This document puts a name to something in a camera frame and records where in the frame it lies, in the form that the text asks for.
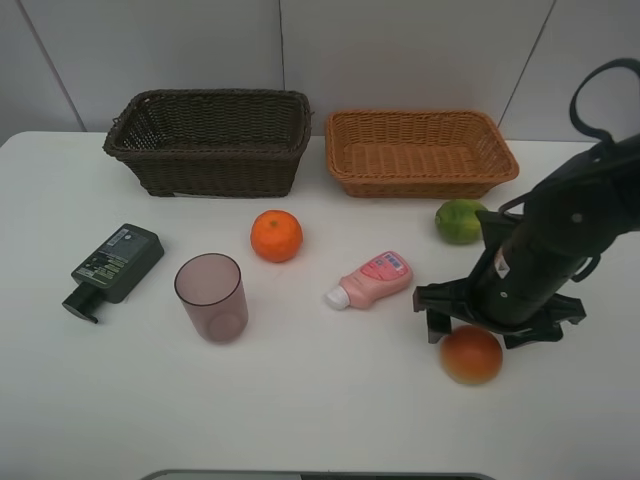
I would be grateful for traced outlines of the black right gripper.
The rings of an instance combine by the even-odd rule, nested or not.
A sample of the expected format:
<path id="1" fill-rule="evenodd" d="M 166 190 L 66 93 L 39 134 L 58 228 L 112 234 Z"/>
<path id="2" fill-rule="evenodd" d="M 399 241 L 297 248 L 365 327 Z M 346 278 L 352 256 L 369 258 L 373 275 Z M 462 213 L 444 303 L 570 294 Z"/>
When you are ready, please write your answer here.
<path id="1" fill-rule="evenodd" d="M 558 293 L 584 260 L 544 247 L 521 215 L 476 215 L 485 250 L 471 273 L 414 290 L 413 310 L 426 313 L 428 342 L 450 335 L 454 319 L 502 335 L 506 349 L 560 341 L 562 323 L 586 317 L 581 300 Z"/>

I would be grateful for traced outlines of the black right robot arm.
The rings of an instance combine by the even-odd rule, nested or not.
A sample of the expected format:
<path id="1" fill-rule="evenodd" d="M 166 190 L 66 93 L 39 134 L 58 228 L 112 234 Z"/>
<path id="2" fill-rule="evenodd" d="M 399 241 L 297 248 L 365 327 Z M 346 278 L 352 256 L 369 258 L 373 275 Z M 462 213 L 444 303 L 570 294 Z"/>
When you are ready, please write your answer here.
<path id="1" fill-rule="evenodd" d="M 580 323 L 582 302 L 559 294 L 580 282 L 620 235 L 639 228 L 639 138 L 599 143 L 575 155 L 498 211 L 479 211 L 484 252 L 462 279 L 419 286 L 436 344 L 462 320 L 503 337 L 506 348 L 557 342 Z"/>

